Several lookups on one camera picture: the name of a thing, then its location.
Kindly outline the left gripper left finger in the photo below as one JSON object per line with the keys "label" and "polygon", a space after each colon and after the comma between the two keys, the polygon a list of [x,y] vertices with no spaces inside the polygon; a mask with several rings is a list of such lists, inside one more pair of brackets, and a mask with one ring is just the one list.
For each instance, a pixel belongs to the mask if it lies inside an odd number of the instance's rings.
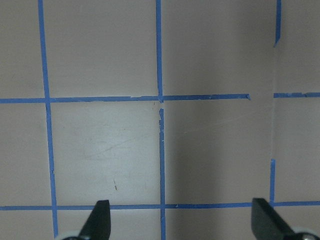
{"label": "left gripper left finger", "polygon": [[77,238],[79,240],[108,240],[110,235],[110,202],[109,200],[99,200],[96,202]]}

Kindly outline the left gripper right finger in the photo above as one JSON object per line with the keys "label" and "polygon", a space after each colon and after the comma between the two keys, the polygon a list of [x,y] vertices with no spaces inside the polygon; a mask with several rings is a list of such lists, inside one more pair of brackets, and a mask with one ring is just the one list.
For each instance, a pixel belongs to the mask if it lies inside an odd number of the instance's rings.
{"label": "left gripper right finger", "polygon": [[296,233],[264,198],[253,198],[251,230],[257,240],[294,240]]}

